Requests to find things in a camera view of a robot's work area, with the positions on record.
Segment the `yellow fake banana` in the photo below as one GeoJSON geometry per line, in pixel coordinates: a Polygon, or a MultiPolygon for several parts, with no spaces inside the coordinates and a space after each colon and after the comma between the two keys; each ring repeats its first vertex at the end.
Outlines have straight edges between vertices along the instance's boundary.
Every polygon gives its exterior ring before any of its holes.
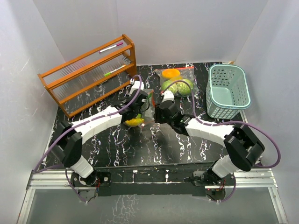
{"type": "Polygon", "coordinates": [[[135,126],[140,126],[141,124],[144,123],[144,119],[142,118],[134,118],[131,120],[127,120],[124,122],[127,126],[129,127],[135,127],[135,126]]]}

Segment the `clear zip bag red seal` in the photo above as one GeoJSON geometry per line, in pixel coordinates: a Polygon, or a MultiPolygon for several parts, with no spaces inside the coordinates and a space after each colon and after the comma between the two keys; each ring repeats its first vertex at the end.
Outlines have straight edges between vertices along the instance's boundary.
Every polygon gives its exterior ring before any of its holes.
{"type": "Polygon", "coordinates": [[[141,107],[141,118],[144,120],[142,124],[139,125],[140,128],[143,128],[145,125],[154,122],[154,90],[145,89],[144,90],[148,96],[146,102],[141,107]]]}

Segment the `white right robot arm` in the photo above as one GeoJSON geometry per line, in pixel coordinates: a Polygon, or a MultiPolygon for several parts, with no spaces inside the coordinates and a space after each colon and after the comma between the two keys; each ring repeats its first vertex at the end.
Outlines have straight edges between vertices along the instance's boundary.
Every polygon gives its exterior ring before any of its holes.
{"type": "Polygon", "coordinates": [[[203,174],[190,178],[193,183],[219,185],[228,174],[239,169],[249,172],[265,150],[263,143],[247,125],[204,125],[195,116],[183,114],[170,100],[156,105],[154,120],[168,124],[178,134],[200,137],[226,148],[227,155],[216,160],[203,174]]]}

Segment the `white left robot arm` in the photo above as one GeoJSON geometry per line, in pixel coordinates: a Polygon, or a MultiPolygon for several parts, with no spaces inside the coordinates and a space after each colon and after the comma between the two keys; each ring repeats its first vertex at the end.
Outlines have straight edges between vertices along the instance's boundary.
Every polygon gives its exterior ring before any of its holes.
{"type": "Polygon", "coordinates": [[[51,140],[52,153],[65,168],[79,175],[85,186],[93,186],[97,171],[82,155],[82,146],[93,136],[113,126],[134,119],[141,113],[142,106],[148,101],[147,92],[134,90],[130,96],[113,102],[106,109],[78,122],[62,121],[51,140]]]}

